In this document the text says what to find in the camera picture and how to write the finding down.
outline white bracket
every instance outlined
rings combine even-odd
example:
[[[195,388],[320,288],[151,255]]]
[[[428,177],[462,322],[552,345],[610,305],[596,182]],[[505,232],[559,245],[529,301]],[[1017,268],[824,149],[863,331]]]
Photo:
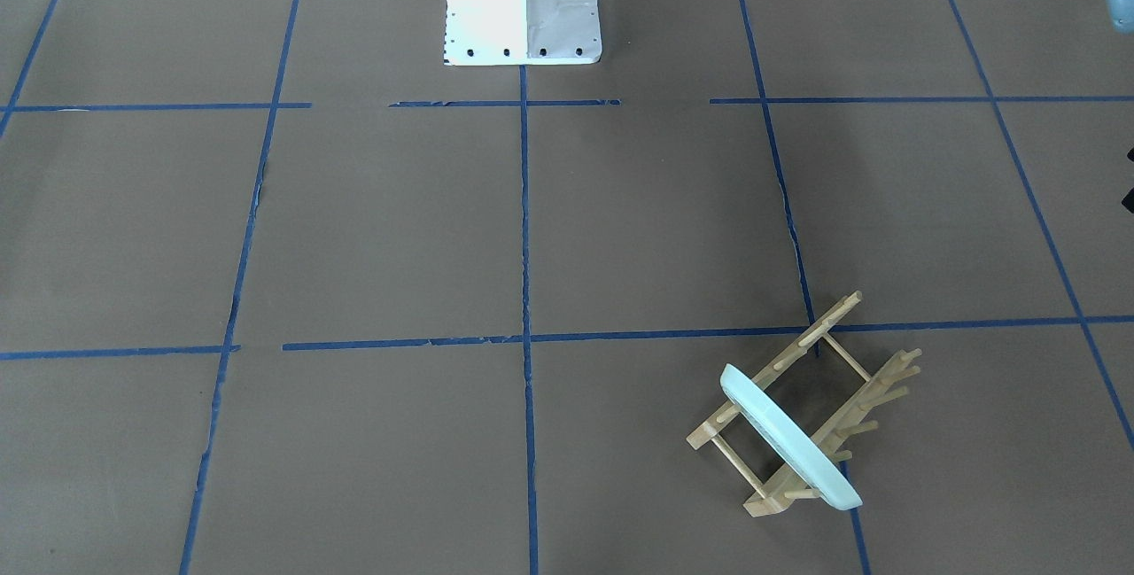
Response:
[[[446,0],[450,66],[567,66],[602,54],[599,0]]]

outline blue grid line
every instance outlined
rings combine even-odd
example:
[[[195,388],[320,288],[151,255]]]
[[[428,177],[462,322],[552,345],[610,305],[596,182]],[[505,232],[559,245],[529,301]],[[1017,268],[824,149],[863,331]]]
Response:
[[[1088,323],[1086,316],[1083,314],[1083,308],[1078,303],[1078,297],[1075,295],[1074,287],[1072,287],[1070,277],[1067,276],[1067,270],[1064,268],[1063,259],[1059,255],[1059,251],[1056,248],[1056,240],[1051,236],[1051,230],[1048,228],[1048,222],[1043,217],[1043,211],[1040,208],[1039,201],[1035,198],[1035,193],[1032,191],[1032,183],[1027,179],[1027,172],[1024,171],[1024,163],[1019,159],[1019,152],[1016,151],[1016,143],[1012,139],[1012,134],[1008,132],[1008,124],[1005,122],[1004,113],[1000,112],[1000,105],[997,103],[997,98],[992,92],[992,85],[989,83],[988,75],[985,75],[984,66],[981,64],[979,54],[976,54],[976,46],[973,45],[973,39],[968,35],[968,27],[965,26],[964,18],[960,17],[960,9],[958,9],[956,0],[948,1],[949,7],[953,9],[953,16],[957,20],[957,26],[960,27],[960,34],[965,40],[965,45],[968,46],[968,54],[972,54],[973,64],[976,67],[976,74],[980,75],[981,84],[984,86],[984,93],[989,95],[992,111],[996,113],[997,124],[999,124],[1000,132],[1004,134],[1005,144],[1008,146],[1008,152],[1016,167],[1016,172],[1019,176],[1021,184],[1023,184],[1024,193],[1027,195],[1029,203],[1032,204],[1032,212],[1035,212],[1035,220],[1040,225],[1040,230],[1043,232],[1043,239],[1047,242],[1048,248],[1051,252],[1051,259],[1055,261],[1056,269],[1059,269],[1059,277],[1063,280],[1072,308],[1075,311],[1075,316],[1078,319],[1080,328],[1083,330],[1083,337],[1086,338],[1086,345],[1091,349],[1091,354],[1094,357],[1094,364],[1099,370],[1099,375],[1102,378],[1102,383],[1106,386],[1107,394],[1110,396],[1110,404],[1114,406],[1115,414],[1118,416],[1118,422],[1122,424],[1123,431],[1126,433],[1127,443],[1131,449],[1134,450],[1134,430],[1131,429],[1129,418],[1126,417],[1126,411],[1123,408],[1122,400],[1118,398],[1118,392],[1115,390],[1114,382],[1110,380],[1110,373],[1107,371],[1107,364],[1102,361],[1102,355],[1099,353],[1099,348],[1094,343],[1094,336],[1091,333],[1091,328]]]
[[[803,251],[799,248],[799,235],[795,230],[792,217],[792,202],[787,195],[787,180],[784,178],[784,167],[780,162],[779,147],[776,143],[776,130],[772,127],[772,111],[768,105],[768,93],[764,91],[764,75],[760,69],[760,57],[756,54],[756,39],[752,33],[752,20],[748,18],[748,1],[741,2],[741,17],[744,18],[744,33],[748,37],[748,54],[752,57],[752,71],[756,78],[756,91],[760,93],[760,105],[764,113],[764,129],[768,132],[768,144],[772,152],[772,163],[776,167],[776,179],[779,183],[780,195],[784,198],[784,217],[787,220],[787,231],[792,236],[792,247],[795,250],[795,264],[799,271],[799,289],[803,293],[803,304],[807,310],[807,322],[815,321],[815,310],[811,303],[811,289],[807,286],[807,271],[803,267]]]
[[[527,559],[530,575],[540,573],[540,534],[535,498],[535,401],[532,391],[532,271],[528,260],[531,244],[531,209],[528,208],[527,163],[527,67],[519,67],[519,175],[521,175],[521,243],[523,253],[521,304],[523,307],[524,346],[524,423],[527,446]]]
[[[839,471],[843,476],[850,480],[850,471],[847,470],[846,460],[839,462]],[[858,507],[848,511],[850,514],[850,527],[854,529],[854,543],[858,548],[858,564],[862,566],[862,575],[871,575],[870,555],[866,552],[866,535],[862,532],[862,519],[858,518]]]
[[[621,105],[620,99],[567,99],[567,100],[400,100],[387,108],[594,108]]]
[[[43,35],[48,31],[48,23],[51,22],[51,16],[56,12],[56,6],[58,5],[59,0],[48,2],[48,10],[43,14],[43,20],[40,22],[40,29],[36,31],[35,39],[32,39],[32,49],[27,51],[27,57],[24,59],[24,67],[19,70],[19,78],[16,79],[16,87],[12,87],[11,96],[8,99],[8,108],[5,110],[3,118],[0,118],[0,136],[3,136],[3,132],[8,129],[12,108],[16,108],[16,103],[19,102],[19,94],[24,91],[24,83],[27,83],[28,71],[32,71],[32,62],[35,61],[35,53],[40,51],[40,43],[43,42]]]
[[[11,111],[167,111],[167,110],[306,110],[312,102],[286,103],[82,103],[82,105],[17,105]]]
[[[1088,316],[1089,323],[1134,323],[1134,315]],[[984,321],[926,321],[913,323],[837,324],[835,333],[881,331],[950,331],[966,329],[1010,329],[1022,325],[1077,325],[1076,316],[1061,318],[992,318]],[[582,343],[589,340],[663,340],[684,338],[726,338],[752,336],[795,336],[807,325],[754,325],[753,328],[676,329],[652,331],[584,331],[531,333],[532,343]],[[284,352],[318,352],[332,349],[397,349],[405,346],[463,346],[509,345],[523,343],[523,335],[467,336],[450,338],[396,338],[388,340],[331,340],[320,343],[287,343]]]
[[[988,95],[874,95],[870,98],[718,98],[709,99],[711,105],[761,105],[761,103],[989,103]],[[1134,95],[1016,95],[996,98],[1013,103],[1110,103],[1134,102]]]
[[[229,349],[239,352],[240,346]],[[60,358],[130,358],[136,356],[170,356],[170,354],[220,354],[223,345],[206,346],[129,346],[126,349],[53,349],[45,352],[0,352],[0,361],[54,361]]]
[[[276,115],[280,103],[280,94],[284,91],[284,75],[287,71],[287,58],[291,50],[291,33],[295,31],[295,18],[299,11],[299,0],[291,0],[291,11],[288,14],[287,29],[284,34],[284,46],[280,49],[279,67],[276,70],[276,90],[272,91],[272,107],[268,110],[268,124],[264,127],[264,142],[260,147],[260,163],[256,167],[256,180],[252,187],[252,202],[248,208],[248,222],[244,228],[244,243],[240,245],[240,261],[236,269],[236,281],[232,286],[232,305],[228,316],[228,325],[225,329],[225,349],[220,354],[220,362],[217,366],[217,381],[213,386],[212,408],[209,418],[209,440],[205,450],[201,455],[201,465],[197,470],[196,487],[193,492],[193,507],[189,513],[189,522],[185,532],[185,547],[181,551],[180,575],[188,575],[189,563],[193,559],[193,544],[197,534],[197,523],[201,519],[201,501],[205,490],[205,482],[209,477],[209,463],[212,458],[213,441],[217,438],[218,416],[221,405],[221,387],[225,384],[225,377],[228,373],[229,354],[231,352],[232,338],[236,332],[236,320],[240,310],[240,293],[244,289],[244,276],[248,269],[248,253],[252,252],[252,236],[256,228],[256,212],[260,209],[260,192],[264,183],[264,168],[268,164],[268,152],[271,150],[272,132],[276,127]]]

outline light blue plate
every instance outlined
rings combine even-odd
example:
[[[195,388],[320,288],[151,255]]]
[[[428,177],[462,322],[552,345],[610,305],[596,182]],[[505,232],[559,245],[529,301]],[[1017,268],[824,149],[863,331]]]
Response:
[[[862,506],[862,498],[833,462],[760,390],[756,382],[733,365],[726,365],[725,373],[720,374],[720,387],[784,462],[819,491],[823,501],[839,510]]]

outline gray floor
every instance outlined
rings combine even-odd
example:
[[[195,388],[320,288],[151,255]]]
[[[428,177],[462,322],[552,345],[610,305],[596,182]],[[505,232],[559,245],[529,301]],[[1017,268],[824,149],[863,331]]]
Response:
[[[0,573],[1131,573],[1102,0],[600,1],[517,70],[443,0],[0,0]],[[750,518],[685,434],[854,289],[925,352],[865,505]]]

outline wooden frame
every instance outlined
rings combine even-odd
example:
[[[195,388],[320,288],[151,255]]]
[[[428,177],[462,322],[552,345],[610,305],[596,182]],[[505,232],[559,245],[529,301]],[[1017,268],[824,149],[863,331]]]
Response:
[[[831,462],[849,459],[850,451],[840,450],[847,439],[878,429],[877,421],[864,422],[868,414],[880,405],[909,394],[907,387],[894,388],[894,386],[896,382],[921,372],[920,367],[909,365],[917,356],[921,356],[921,349],[914,349],[913,352],[899,350],[892,354],[878,373],[871,375],[831,337],[831,328],[838,324],[839,320],[861,302],[861,291],[843,297],[826,314],[820,316],[815,324],[810,325],[792,345],[782,349],[756,375],[752,377],[752,381],[756,382],[760,389],[768,389],[771,382],[778,380],[794,362],[802,358],[820,340],[826,341],[835,353],[846,361],[847,365],[850,365],[850,369],[854,369],[862,377],[864,381],[862,388],[836,409],[835,414],[827,418],[827,422],[819,426],[815,433],[811,434],[811,441],[827,454]],[[737,414],[739,414],[737,406],[733,405],[733,401],[726,400],[708,420],[701,422],[701,425],[696,426],[693,433],[688,434],[686,441],[694,449],[700,449],[705,443],[712,442],[733,463],[742,477],[753,487],[755,493],[744,502],[745,510],[748,510],[753,517],[772,515],[786,510],[795,500],[818,497],[818,493],[809,489],[803,479],[798,477],[787,463],[767,482],[760,482],[744,459],[720,436]]]

